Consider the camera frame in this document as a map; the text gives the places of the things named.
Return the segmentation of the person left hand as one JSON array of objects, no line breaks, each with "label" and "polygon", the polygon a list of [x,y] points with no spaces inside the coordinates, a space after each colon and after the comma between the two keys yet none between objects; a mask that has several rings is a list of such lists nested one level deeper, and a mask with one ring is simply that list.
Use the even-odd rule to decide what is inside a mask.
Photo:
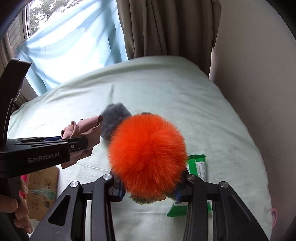
[{"label": "person left hand", "polygon": [[1,212],[14,213],[14,224],[17,228],[23,228],[31,234],[33,227],[29,218],[29,209],[25,199],[19,195],[18,200],[1,195]]}]

